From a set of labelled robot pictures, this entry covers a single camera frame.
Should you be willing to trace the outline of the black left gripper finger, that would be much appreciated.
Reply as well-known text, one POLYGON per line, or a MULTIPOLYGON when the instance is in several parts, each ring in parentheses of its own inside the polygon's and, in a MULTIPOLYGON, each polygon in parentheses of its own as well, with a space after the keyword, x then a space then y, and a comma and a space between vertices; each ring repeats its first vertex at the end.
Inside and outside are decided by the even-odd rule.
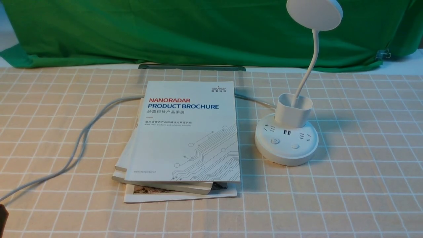
POLYGON ((7 211, 5 205, 1 204, 0 205, 0 238, 3 237, 8 217, 9 217, 9 212, 7 211))

